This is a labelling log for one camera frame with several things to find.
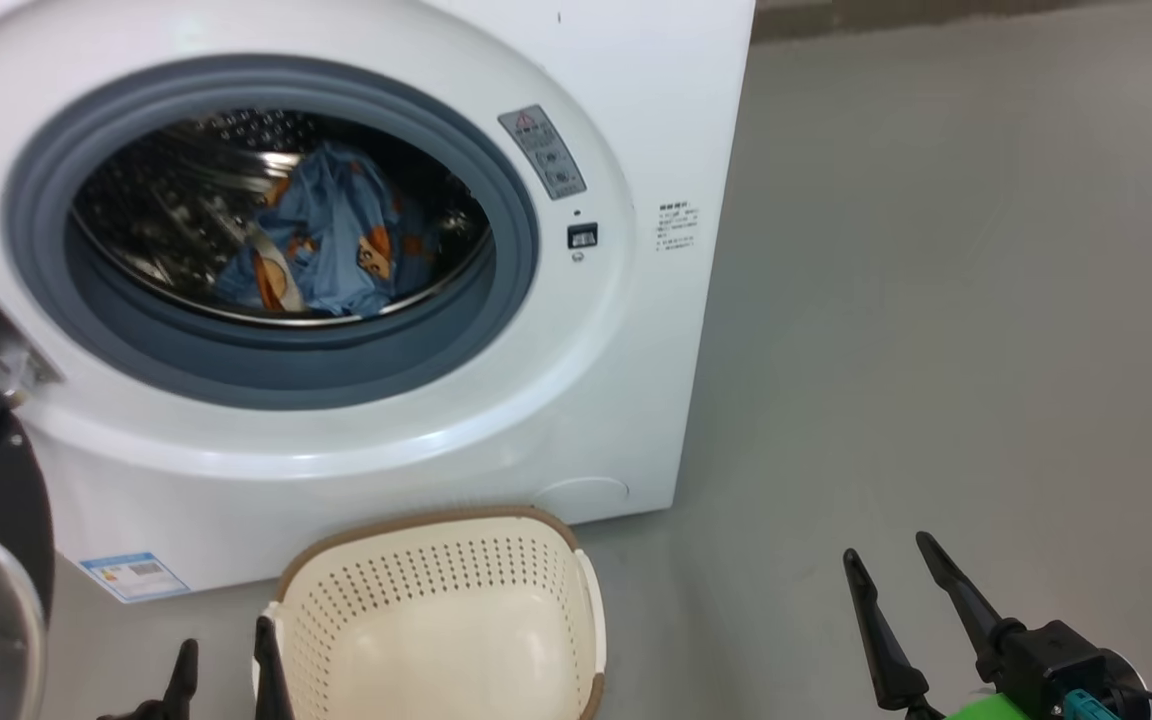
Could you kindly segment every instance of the washing machine door opening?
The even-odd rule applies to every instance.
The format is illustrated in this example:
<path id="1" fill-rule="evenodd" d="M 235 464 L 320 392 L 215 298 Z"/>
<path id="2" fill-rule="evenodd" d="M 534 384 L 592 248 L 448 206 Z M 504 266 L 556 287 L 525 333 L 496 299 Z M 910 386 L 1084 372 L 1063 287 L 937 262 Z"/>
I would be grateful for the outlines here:
<path id="1" fill-rule="evenodd" d="M 88 176 L 71 214 L 146 290 L 286 328 L 410 310 L 493 242 L 465 183 L 430 154 L 295 109 L 220 111 L 149 132 Z"/>
<path id="2" fill-rule="evenodd" d="M 433 96 L 282 56 L 166 65 L 78 99 L 18 157 L 5 234 L 28 290 L 143 382 L 253 409 L 379 400 L 516 313 L 535 209 Z"/>

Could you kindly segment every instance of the laundry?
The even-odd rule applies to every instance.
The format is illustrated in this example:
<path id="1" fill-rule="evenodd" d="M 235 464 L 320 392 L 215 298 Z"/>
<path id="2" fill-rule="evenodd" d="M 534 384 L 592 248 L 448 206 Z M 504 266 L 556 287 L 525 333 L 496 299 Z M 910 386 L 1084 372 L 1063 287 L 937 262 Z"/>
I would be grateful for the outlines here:
<path id="1" fill-rule="evenodd" d="M 367 318 L 433 274 L 438 238 L 420 206 L 364 152 L 324 143 L 266 202 L 215 278 L 220 300 Z"/>

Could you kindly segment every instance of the green component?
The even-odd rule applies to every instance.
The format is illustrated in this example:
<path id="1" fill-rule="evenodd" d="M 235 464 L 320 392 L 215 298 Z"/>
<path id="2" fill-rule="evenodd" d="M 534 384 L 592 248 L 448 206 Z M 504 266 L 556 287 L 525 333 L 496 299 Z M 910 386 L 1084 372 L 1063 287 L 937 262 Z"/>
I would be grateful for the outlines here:
<path id="1" fill-rule="evenodd" d="M 1029 715 L 1007 700 L 1005 694 L 992 694 L 984 700 L 973 702 L 945 720 L 1029 720 Z"/>

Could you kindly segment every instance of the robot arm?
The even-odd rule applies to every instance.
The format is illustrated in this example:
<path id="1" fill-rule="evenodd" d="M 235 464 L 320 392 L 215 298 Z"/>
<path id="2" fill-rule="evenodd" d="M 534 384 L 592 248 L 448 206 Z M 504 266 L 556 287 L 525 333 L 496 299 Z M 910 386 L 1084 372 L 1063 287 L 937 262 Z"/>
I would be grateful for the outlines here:
<path id="1" fill-rule="evenodd" d="M 972 642 L 977 674 L 998 690 L 950 720 L 1149 720 L 1152 692 L 1123 657 L 1094 646 L 1060 620 L 1030 630 L 998 615 L 935 538 L 918 533 L 916 541 Z M 859 553 L 848 550 L 842 564 L 878 706 L 904 710 L 905 720 L 941 719 L 924 697 L 927 680 L 905 659 L 878 609 L 878 589 Z"/>
<path id="2" fill-rule="evenodd" d="M 253 657 L 260 665 L 256 685 L 256 720 L 294 720 L 291 696 L 283 680 L 283 661 L 278 653 L 274 624 L 268 617 L 256 620 Z M 104 715 L 97 720 L 189 720 L 189 702 L 198 689 L 198 641 L 180 643 L 177 664 L 172 670 L 162 700 L 146 700 L 127 715 Z"/>

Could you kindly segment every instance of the laundry basket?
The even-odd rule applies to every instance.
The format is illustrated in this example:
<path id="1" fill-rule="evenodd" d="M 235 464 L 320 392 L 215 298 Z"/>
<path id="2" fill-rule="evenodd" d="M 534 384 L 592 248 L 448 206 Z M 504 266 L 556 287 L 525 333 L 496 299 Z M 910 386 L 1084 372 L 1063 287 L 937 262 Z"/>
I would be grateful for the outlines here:
<path id="1" fill-rule="evenodd" d="M 530 507 L 325 539 L 264 616 L 296 720 L 588 720 L 602 698 L 593 566 Z"/>

